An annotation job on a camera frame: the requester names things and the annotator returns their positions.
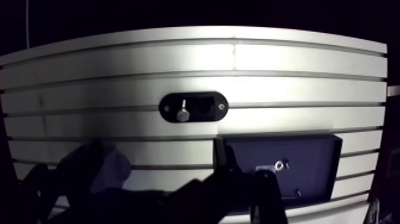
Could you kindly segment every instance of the slatwall panel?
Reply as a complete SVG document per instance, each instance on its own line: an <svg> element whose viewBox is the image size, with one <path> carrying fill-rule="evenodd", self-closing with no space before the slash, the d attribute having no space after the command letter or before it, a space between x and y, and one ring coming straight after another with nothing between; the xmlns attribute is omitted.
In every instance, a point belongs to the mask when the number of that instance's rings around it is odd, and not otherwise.
<svg viewBox="0 0 400 224"><path fill-rule="evenodd" d="M370 150L378 149L380 147L382 131L371 130L365 132L337 133L336 135L343 140L342 155L347 155L349 153L369 153ZM113 143L115 143L116 149L124 154L134 166L212 165L213 163L212 140ZM8 142L11 155L14 159L46 163L57 163L75 148L84 144L85 142L62 141ZM342 161L351 161L352 158L363 158L363 156L342 158Z"/></svg>
<svg viewBox="0 0 400 224"><path fill-rule="evenodd" d="M346 206L341 209L334 209L329 211L315 211L314 214L309 214L305 216L293 217L289 218L289 223L301 223L301 224L353 224L353 223L362 223L364 221L365 214L368 210L367 203L360 203L356 206ZM286 211L286 215L288 217L292 217L290 215L291 210ZM225 217L220 224L231 224L231 223L250 223L250 215L238 215L238 216L227 216Z"/></svg>
<svg viewBox="0 0 400 224"><path fill-rule="evenodd" d="M334 133L343 145L332 201L286 213L363 202L382 137L384 53L384 44L321 33L182 27L2 57L1 102L15 171L23 179L35 163L54 166L88 139L106 137L133 165L125 189L173 191L212 174L216 135ZM224 119L172 124L157 111L169 93L201 91L227 98ZM63 197L57 204L68 205Z"/></svg>
<svg viewBox="0 0 400 224"><path fill-rule="evenodd" d="M384 107L243 108L219 122L181 124L140 111L7 117L5 127L13 137L217 135L373 127L383 125L384 115Z"/></svg>
<svg viewBox="0 0 400 224"><path fill-rule="evenodd" d="M148 89L153 91L135 97ZM175 92L217 91L231 106L382 102L386 98L383 82L298 77L191 77L86 82L3 94L1 102L5 113L158 105L171 89Z"/></svg>

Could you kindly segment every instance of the black enclosure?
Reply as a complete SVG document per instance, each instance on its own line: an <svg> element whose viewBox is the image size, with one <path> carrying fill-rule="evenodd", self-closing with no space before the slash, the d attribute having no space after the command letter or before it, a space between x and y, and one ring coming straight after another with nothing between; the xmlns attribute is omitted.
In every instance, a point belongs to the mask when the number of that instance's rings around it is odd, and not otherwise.
<svg viewBox="0 0 400 224"><path fill-rule="evenodd" d="M287 167L276 171L286 208L330 200L342 148L339 137L244 136L222 138L222 141L224 148L232 148L237 165L245 173L254 173L256 167L274 169L277 161L287 163ZM247 208L239 206L236 211L247 211Z"/></svg>

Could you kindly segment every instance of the metal bolt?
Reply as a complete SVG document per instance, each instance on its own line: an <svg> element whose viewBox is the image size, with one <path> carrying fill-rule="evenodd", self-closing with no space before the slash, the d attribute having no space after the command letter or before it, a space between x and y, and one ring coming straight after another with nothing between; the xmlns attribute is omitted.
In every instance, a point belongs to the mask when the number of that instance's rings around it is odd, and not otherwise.
<svg viewBox="0 0 400 224"><path fill-rule="evenodd" d="M283 170L284 167L285 166L283 165L283 162L280 161L280 160L276 161L276 163L274 165L274 168L275 168L276 171L281 171L281 170Z"/></svg>
<svg viewBox="0 0 400 224"><path fill-rule="evenodd" d="M296 193L297 196L301 196L301 191L299 190L299 188L297 188L297 189L295 190L295 193Z"/></svg>
<svg viewBox="0 0 400 224"><path fill-rule="evenodd" d="M189 120L190 113L186 109L186 100L182 101L182 109L176 114L176 119L180 122L186 122Z"/></svg>
<svg viewBox="0 0 400 224"><path fill-rule="evenodd" d="M225 105L224 105L224 104L220 104L220 105L218 105L218 109L220 109L220 110L224 110L224 109L225 109Z"/></svg>

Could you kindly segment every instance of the dark background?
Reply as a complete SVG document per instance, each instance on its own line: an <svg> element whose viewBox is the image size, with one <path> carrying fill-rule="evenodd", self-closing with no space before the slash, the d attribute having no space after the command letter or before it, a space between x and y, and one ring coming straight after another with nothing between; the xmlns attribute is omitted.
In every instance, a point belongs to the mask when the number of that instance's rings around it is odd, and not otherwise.
<svg viewBox="0 0 400 224"><path fill-rule="evenodd" d="M388 84L400 85L400 4L398 1L95 1L0 0L0 55L72 38L168 26L232 25L311 30L383 42L388 45ZM398 145L400 100L387 103L387 115L373 194L382 213L400 212L400 177L388 175ZM3 120L0 121L0 182L7 194L15 187ZM395 163L400 164L400 156Z"/></svg>

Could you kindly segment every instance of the white cable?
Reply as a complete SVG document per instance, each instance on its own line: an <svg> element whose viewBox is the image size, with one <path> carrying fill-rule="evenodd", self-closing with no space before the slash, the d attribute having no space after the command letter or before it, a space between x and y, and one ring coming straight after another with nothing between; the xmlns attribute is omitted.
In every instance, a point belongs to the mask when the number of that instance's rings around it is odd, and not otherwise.
<svg viewBox="0 0 400 224"><path fill-rule="evenodd" d="M26 32L26 48L30 48L29 44L29 0L25 4L25 32Z"/></svg>

